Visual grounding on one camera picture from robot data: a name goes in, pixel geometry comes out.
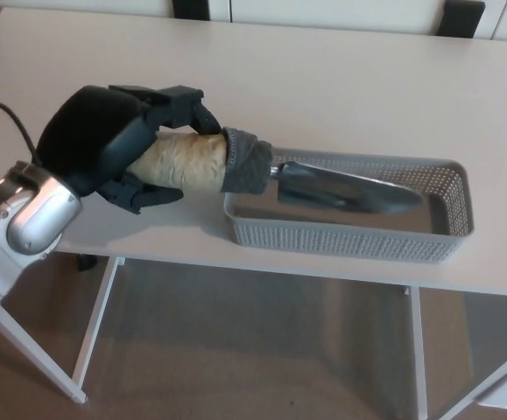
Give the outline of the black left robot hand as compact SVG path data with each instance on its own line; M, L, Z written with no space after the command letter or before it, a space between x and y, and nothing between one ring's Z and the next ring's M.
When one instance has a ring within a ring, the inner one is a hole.
M221 133L203 96L202 90L185 86L82 87L46 125L35 158L81 198L99 193L133 214L173 203L183 198L180 189L154 186L128 168L152 146L160 127Z

